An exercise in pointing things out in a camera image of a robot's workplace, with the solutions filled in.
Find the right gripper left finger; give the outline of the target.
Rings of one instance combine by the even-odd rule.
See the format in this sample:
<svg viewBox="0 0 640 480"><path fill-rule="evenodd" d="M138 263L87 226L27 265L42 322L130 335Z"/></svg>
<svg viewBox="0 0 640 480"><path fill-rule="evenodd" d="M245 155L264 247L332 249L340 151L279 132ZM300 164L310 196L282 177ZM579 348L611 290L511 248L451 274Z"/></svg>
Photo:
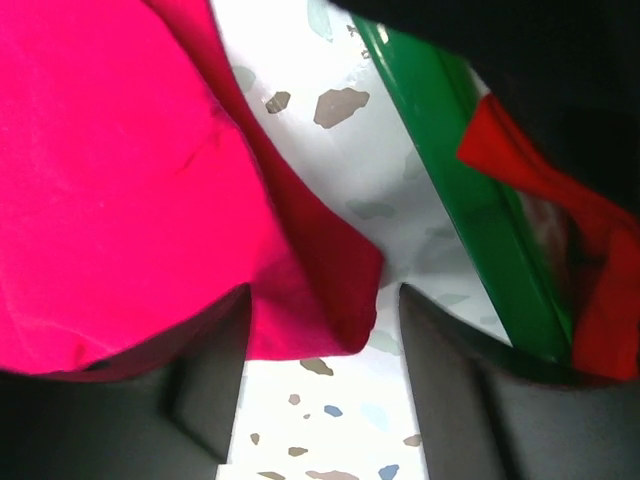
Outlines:
<svg viewBox="0 0 640 480"><path fill-rule="evenodd" d="M5 479L212 479L228 457L249 330L239 285L74 372L1 375Z"/></svg>

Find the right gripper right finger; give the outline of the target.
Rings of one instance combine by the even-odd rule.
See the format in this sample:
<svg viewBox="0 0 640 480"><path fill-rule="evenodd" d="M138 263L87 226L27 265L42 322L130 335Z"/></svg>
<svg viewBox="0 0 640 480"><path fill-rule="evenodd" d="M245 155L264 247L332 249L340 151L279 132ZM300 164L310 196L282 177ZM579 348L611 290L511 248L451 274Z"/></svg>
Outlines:
<svg viewBox="0 0 640 480"><path fill-rule="evenodd" d="M432 479L636 479L639 384L539 359L399 288Z"/></svg>

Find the crimson red t-shirt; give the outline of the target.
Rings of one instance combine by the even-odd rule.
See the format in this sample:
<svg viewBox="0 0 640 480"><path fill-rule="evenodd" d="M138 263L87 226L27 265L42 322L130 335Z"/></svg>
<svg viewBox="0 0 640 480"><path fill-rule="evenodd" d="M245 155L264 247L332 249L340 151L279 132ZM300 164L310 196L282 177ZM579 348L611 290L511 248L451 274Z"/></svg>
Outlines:
<svg viewBox="0 0 640 480"><path fill-rule="evenodd" d="M206 1L1 5L1 365L86 368L252 294L252 360L357 353L380 251L245 103Z"/></svg>

